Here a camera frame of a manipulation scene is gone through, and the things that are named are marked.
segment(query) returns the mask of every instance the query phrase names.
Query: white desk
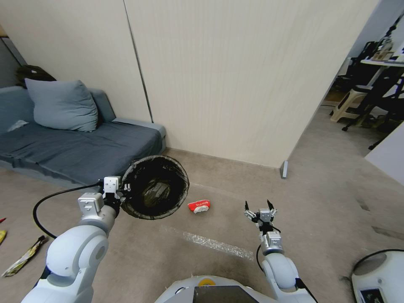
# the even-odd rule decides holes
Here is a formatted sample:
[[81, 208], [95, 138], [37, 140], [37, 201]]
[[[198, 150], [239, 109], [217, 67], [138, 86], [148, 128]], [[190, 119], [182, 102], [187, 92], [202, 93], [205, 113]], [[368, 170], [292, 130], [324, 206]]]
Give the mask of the white desk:
[[373, 61], [369, 59], [361, 60], [361, 63], [364, 64], [371, 64], [371, 65], [378, 65], [380, 68], [377, 70], [375, 75], [370, 79], [369, 83], [366, 84], [367, 86], [372, 86], [377, 78], [380, 76], [382, 72], [384, 72], [389, 67], [404, 67], [404, 62], [388, 62], [388, 61]]

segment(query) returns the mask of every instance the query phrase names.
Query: sofa armrest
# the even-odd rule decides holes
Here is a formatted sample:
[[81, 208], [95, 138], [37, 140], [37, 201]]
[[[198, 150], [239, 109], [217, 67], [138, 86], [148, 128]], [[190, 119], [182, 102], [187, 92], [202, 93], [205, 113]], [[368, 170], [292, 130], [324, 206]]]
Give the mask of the sofa armrest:
[[165, 138], [165, 127], [157, 124], [157, 123], [151, 123], [151, 122], [142, 122], [138, 120], [133, 120], [133, 119], [125, 119], [125, 118], [115, 118], [112, 120], [112, 122], [118, 122], [118, 123], [126, 123], [126, 124], [132, 124], [132, 125], [139, 125], [139, 126], [144, 126], [147, 128], [153, 128], [155, 130], [158, 130], [161, 134], [161, 138], [164, 140]]
[[103, 122], [110, 122], [116, 118], [108, 97], [103, 90], [96, 88], [88, 89], [93, 96], [94, 102], [97, 105], [98, 114], [101, 116]]

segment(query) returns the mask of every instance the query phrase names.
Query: blanket on sofa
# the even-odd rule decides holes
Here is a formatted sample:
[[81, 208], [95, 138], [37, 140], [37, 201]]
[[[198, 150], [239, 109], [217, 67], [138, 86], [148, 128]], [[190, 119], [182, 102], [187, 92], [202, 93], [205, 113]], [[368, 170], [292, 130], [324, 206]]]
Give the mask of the blanket on sofa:
[[161, 148], [159, 131], [114, 122], [91, 133], [30, 123], [0, 134], [0, 160], [85, 185], [122, 175], [132, 160], [158, 154]]

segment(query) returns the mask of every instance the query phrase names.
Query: gray sofa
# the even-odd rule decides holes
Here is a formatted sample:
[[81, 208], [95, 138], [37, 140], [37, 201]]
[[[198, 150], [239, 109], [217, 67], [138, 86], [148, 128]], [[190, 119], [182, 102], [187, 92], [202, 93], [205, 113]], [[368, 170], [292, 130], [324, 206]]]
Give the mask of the gray sofa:
[[[129, 164], [165, 149], [163, 126], [119, 119], [106, 94], [90, 89], [98, 109], [98, 127], [86, 133], [55, 130], [34, 121], [27, 90], [0, 89], [0, 165], [72, 188], [107, 175], [122, 175]], [[11, 130], [16, 121], [28, 122]]]

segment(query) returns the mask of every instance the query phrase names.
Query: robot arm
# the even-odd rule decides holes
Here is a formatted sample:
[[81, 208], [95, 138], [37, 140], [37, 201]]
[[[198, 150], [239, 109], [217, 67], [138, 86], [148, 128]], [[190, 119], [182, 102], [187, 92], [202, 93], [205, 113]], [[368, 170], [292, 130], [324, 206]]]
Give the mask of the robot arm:
[[46, 266], [51, 272], [25, 296], [23, 303], [90, 303], [98, 265], [108, 250], [108, 235], [119, 213], [120, 177], [104, 178], [104, 194], [85, 193], [79, 199], [77, 226], [49, 246]]
[[299, 278], [293, 261], [285, 257], [280, 230], [272, 224], [277, 209], [267, 200], [268, 208], [252, 212], [245, 202], [244, 214], [260, 229], [261, 252], [264, 255], [262, 269], [279, 302], [316, 303]]

